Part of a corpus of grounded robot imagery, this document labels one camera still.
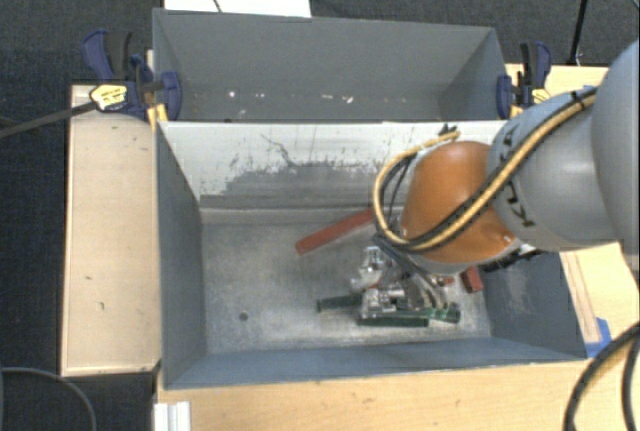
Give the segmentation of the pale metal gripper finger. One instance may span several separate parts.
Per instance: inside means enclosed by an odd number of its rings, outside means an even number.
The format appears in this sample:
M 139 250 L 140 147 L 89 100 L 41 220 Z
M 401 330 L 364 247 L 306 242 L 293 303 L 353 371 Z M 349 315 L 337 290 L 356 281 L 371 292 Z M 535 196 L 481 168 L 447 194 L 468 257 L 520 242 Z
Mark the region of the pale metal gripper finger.
M 362 252 L 357 275 L 350 280 L 351 291 L 376 288 L 387 270 L 387 258 L 378 246 L 366 247 Z
M 394 317 L 406 309 L 406 297 L 401 290 L 369 288 L 361 294 L 359 317 L 382 319 Z

